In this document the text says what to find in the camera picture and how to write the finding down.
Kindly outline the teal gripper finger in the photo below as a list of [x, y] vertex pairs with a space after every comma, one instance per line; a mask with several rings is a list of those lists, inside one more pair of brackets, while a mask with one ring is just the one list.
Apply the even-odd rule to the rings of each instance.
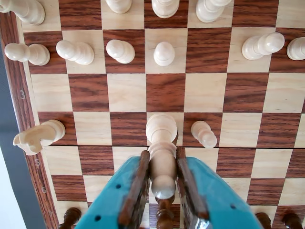
[[178, 190], [186, 229], [260, 229], [248, 204], [204, 162], [176, 151]]
[[132, 156], [115, 172], [81, 217], [77, 229], [139, 229], [149, 195], [147, 150]]

